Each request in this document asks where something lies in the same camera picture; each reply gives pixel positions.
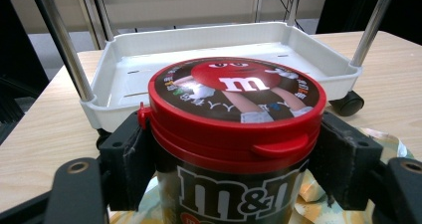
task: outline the wooden table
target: wooden table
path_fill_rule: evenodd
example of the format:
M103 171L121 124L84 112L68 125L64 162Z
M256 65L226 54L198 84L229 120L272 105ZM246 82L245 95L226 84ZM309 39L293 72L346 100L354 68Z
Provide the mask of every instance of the wooden table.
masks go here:
M361 36L358 32L315 38L351 58ZM101 54L79 53L89 80ZM422 159L422 47L379 32L363 68L354 90L365 106L343 119L398 136ZM0 146L0 212L50 190L63 163L97 157L97 137L67 71L61 69Z

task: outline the cartoon eye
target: cartoon eye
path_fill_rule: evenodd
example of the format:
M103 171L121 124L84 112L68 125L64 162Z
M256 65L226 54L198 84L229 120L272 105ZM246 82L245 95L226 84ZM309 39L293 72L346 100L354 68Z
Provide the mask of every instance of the cartoon eye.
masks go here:
M234 67L247 67L247 66L249 66L247 63L232 63L230 65L232 65Z
M212 64L212 65L209 65L209 67L211 67L211 68L223 68L223 67L227 67L227 64Z

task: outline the beige wall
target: beige wall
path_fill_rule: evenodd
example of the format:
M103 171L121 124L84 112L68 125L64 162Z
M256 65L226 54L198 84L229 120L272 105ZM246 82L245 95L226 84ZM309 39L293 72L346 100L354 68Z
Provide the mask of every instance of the beige wall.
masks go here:
M70 31L88 31L81 0L55 1ZM318 18L323 1L301 0L298 18ZM28 33L47 32L33 0L12 0L12 3ZM117 29L252 22L257 0L105 0L105 5L111 26ZM284 8L279 0L262 0L262 21L283 17Z

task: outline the red lid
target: red lid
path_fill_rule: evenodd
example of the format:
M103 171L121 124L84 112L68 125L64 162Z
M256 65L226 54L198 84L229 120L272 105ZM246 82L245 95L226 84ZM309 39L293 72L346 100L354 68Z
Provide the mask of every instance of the red lid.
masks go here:
M149 84L157 141L189 163L258 173L312 151L326 97L310 77L245 58L201 58L155 74Z

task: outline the metal pole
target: metal pole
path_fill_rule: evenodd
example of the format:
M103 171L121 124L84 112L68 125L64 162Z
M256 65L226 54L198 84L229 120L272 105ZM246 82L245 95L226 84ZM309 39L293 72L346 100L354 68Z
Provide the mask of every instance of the metal pole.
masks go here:
M289 12L288 26L295 26L296 23L296 13L298 12L299 0L293 0L292 7Z
M84 102L91 101L94 98L93 91L91 90L90 83L82 69L81 62L72 45L71 37L66 30L66 26L57 10L54 0L35 0L35 2L53 37L81 100Z
M109 24L108 14L106 13L106 5L104 0L94 0L96 3L97 11L99 13L100 22L102 24L103 30L105 31L105 38L110 42L114 40L114 34L111 30L111 25Z
M361 67L391 0L378 0L350 64Z

